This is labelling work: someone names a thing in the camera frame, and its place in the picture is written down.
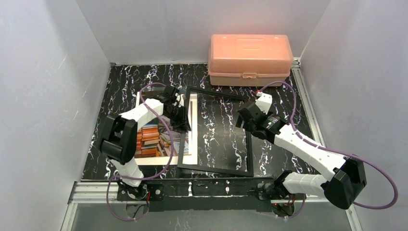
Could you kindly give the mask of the black picture frame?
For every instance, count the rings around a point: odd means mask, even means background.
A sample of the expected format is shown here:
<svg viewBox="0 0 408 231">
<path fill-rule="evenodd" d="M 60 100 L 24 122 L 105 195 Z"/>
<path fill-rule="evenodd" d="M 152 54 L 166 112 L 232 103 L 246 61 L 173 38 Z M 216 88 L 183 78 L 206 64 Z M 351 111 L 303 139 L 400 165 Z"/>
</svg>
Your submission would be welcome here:
<svg viewBox="0 0 408 231">
<path fill-rule="evenodd" d="M 202 94 L 208 94 L 208 95 L 211 95 L 211 96 L 226 97 L 226 98 L 230 98 L 230 99 L 238 100 L 238 101 L 247 101 L 247 98 L 245 98 L 243 96 L 234 95 L 234 94 L 230 94 L 230 93 L 222 93 L 222 92 L 216 92 L 216 91 L 211 91 L 211 90 L 205 90 L 205 89 L 196 88 L 196 87 L 192 87 L 192 86 L 187 86 L 186 87 L 186 94 L 185 94 L 186 95 L 186 101 L 187 101 L 185 103 L 185 106 L 186 106 L 187 109 L 189 109 L 189 105 L 190 105 L 191 91 L 197 92 L 197 93 L 202 93 Z M 177 167 L 178 168 L 194 170 L 194 171 L 202 171 L 202 172 L 229 174 L 229 175 L 234 175 L 234 176 L 239 176 L 239 177 L 250 177 L 250 178 L 252 178 L 254 176 L 253 152 L 252 152 L 252 136 L 251 136 L 250 132 L 245 133 L 246 160 L 247 160 L 246 171 L 183 164 L 184 146 L 185 146 L 184 145 L 185 144 L 185 134 L 186 134 L 186 132 L 181 133 L 179 154 L 178 154 L 178 162 L 177 162 Z"/>
</svg>

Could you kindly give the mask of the cat photo print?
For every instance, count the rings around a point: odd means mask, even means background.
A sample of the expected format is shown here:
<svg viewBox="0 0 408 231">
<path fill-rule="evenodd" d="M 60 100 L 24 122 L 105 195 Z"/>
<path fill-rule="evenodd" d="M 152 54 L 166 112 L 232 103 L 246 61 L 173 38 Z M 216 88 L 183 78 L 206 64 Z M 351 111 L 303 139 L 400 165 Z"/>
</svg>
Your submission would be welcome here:
<svg viewBox="0 0 408 231">
<path fill-rule="evenodd" d="M 138 130 L 135 158 L 169 157 L 171 147 L 178 156 L 182 131 L 173 130 L 169 118 L 162 119 L 155 118 Z"/>
</svg>

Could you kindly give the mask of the white mat board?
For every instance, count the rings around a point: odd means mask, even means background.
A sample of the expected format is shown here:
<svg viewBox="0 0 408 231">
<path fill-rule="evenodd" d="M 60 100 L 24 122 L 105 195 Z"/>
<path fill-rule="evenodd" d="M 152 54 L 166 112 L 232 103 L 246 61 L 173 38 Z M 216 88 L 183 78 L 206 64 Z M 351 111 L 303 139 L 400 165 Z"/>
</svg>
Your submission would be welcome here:
<svg viewBox="0 0 408 231">
<path fill-rule="evenodd" d="M 197 142 L 197 95 L 190 96 L 190 105 L 188 109 L 188 120 L 191 131 L 185 134 L 184 158 L 183 164 L 196 165 L 198 164 L 198 142 Z M 169 157 L 151 157 L 151 158 L 135 158 L 140 166 L 155 166 L 166 165 Z M 173 156 L 171 165 L 177 165 L 178 156 Z"/>
</svg>

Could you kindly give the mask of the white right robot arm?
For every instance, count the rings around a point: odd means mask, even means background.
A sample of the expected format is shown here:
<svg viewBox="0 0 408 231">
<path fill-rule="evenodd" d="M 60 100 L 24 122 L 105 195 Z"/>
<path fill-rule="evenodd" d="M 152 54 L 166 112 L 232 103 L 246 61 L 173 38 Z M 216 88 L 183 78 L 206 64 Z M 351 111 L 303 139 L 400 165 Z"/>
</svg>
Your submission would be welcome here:
<svg viewBox="0 0 408 231">
<path fill-rule="evenodd" d="M 272 112 L 264 113 L 253 103 L 238 113 L 238 127 L 291 152 L 318 171 L 317 175 L 284 171 L 274 181 L 273 192 L 321 196 L 346 210 L 365 188 L 364 164 L 356 157 L 324 150 L 320 143 L 293 129 L 287 120 Z"/>
</svg>

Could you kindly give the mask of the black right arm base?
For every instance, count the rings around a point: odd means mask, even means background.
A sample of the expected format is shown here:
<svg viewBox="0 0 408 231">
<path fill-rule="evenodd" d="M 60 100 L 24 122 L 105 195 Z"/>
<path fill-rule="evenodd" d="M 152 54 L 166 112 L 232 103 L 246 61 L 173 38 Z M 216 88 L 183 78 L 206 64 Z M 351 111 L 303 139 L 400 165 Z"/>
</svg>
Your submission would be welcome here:
<svg viewBox="0 0 408 231">
<path fill-rule="evenodd" d="M 302 203 L 300 208 L 295 211 L 294 210 L 294 203 L 296 201 L 296 194 L 290 193 L 283 185 L 286 178 L 292 174 L 293 171 L 285 170 L 281 173 L 277 179 L 275 179 L 272 183 L 260 183 L 257 184 L 255 188 L 253 188 L 255 197 L 258 200 L 265 201 L 265 200 L 284 200 L 288 198 L 288 202 L 283 203 L 283 205 L 279 203 L 272 204 L 272 212 L 275 214 L 275 218 L 280 219 L 291 219 L 295 218 L 302 212 L 305 203 L 306 203 L 306 195 L 301 194 Z"/>
</svg>

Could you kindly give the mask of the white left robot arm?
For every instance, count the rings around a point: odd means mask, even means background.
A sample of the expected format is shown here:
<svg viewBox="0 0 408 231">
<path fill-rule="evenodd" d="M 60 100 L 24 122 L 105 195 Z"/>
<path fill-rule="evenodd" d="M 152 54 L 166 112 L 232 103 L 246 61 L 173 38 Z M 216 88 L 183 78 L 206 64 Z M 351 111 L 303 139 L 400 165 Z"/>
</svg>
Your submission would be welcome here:
<svg viewBox="0 0 408 231">
<path fill-rule="evenodd" d="M 152 120 L 156 118 L 162 120 L 164 117 L 170 122 L 169 125 L 165 125 L 168 131 L 173 128 L 181 132 L 191 130 L 186 96 L 176 87 L 165 86 L 163 92 L 155 96 L 140 98 L 140 103 L 135 108 L 105 118 L 98 148 L 116 167 L 126 185 L 139 187 L 143 181 L 160 176 L 157 173 L 151 177 L 144 177 L 134 155 L 139 130 Z"/>
</svg>

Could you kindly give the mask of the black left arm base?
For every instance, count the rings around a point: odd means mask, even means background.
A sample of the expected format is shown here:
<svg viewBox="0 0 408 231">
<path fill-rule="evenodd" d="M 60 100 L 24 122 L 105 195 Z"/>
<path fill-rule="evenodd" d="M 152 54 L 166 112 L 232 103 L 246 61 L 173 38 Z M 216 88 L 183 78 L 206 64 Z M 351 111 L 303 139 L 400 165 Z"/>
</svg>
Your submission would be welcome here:
<svg viewBox="0 0 408 231">
<path fill-rule="evenodd" d="M 144 184 L 139 187 L 130 187 L 127 184 L 118 185 L 118 201 L 162 201 L 164 188 L 161 184 Z"/>
</svg>

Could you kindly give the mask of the pink plastic storage box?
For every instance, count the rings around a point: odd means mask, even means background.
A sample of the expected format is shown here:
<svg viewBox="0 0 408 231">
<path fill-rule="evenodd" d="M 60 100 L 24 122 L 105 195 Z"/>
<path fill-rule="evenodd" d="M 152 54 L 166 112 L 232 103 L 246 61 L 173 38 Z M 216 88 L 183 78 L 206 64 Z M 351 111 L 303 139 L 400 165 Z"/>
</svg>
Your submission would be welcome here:
<svg viewBox="0 0 408 231">
<path fill-rule="evenodd" d="M 286 35 L 215 34 L 208 52 L 213 86 L 281 85 L 291 72 L 293 53 Z"/>
</svg>

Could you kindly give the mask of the aluminium right rail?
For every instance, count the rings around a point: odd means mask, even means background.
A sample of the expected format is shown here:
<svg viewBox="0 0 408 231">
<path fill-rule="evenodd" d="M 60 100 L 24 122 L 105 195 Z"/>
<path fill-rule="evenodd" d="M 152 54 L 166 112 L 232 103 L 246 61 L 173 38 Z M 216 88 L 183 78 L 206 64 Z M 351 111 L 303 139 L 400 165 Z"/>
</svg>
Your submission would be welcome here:
<svg viewBox="0 0 408 231">
<path fill-rule="evenodd" d="M 315 141 L 320 142 L 324 147 L 326 147 L 324 138 L 322 136 L 317 117 L 312 105 L 312 101 L 309 97 L 309 93 L 306 88 L 304 76 L 301 70 L 301 62 L 299 57 L 295 57 L 293 60 L 291 72 L 293 74 L 293 78 L 296 82 L 298 94 L 302 100 L 303 108 L 308 118 L 309 126 L 311 132 L 313 134 L 313 138 Z"/>
</svg>

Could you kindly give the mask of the aluminium rail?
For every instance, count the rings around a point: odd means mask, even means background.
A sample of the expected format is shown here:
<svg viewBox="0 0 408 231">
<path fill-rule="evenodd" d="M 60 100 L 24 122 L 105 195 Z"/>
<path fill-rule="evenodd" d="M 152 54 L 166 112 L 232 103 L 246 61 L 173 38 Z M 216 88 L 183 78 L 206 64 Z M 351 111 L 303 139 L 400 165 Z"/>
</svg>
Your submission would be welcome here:
<svg viewBox="0 0 408 231">
<path fill-rule="evenodd" d="M 304 76 L 301 70 L 301 62 L 299 57 L 295 57 L 293 60 L 291 72 L 293 74 L 293 78 L 296 82 L 298 94 L 302 100 L 303 108 L 308 118 L 309 126 L 311 132 L 313 134 L 313 138 L 315 141 L 320 142 L 324 147 L 326 147 L 324 138 L 322 136 L 317 117 L 312 105 L 312 101 L 309 97 L 309 93 L 306 88 Z"/>
<path fill-rule="evenodd" d="M 160 194 L 156 194 L 154 189 L 149 189 L 153 192 L 153 196 L 149 201 L 162 202 L 167 199 L 248 199 L 249 195 L 193 195 L 192 184 L 187 184 L 187 195 L 166 195 L 162 189 Z M 120 189 L 117 183 L 109 184 L 108 182 L 78 182 L 73 186 L 69 202 L 70 203 L 130 203 L 143 204 L 147 196 L 139 199 L 133 197 L 127 191 Z"/>
</svg>

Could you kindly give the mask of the aluminium front rail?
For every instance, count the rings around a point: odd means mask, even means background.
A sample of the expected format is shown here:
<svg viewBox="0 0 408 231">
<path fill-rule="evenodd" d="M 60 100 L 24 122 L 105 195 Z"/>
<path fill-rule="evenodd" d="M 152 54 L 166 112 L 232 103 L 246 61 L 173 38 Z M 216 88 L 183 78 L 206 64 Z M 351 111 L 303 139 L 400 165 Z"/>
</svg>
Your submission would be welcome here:
<svg viewBox="0 0 408 231">
<path fill-rule="evenodd" d="M 149 201 L 162 202 L 167 199 L 248 199 L 249 195 L 193 195 L 192 184 L 187 184 L 187 195 L 166 195 L 162 189 L 160 194 L 156 194 L 154 189 L 149 189 L 153 192 L 153 196 Z M 127 191 L 120 189 L 117 183 L 109 184 L 108 182 L 78 182 L 73 186 L 69 202 L 70 203 L 130 203 L 143 204 L 147 196 L 139 199 L 133 197 Z"/>
</svg>

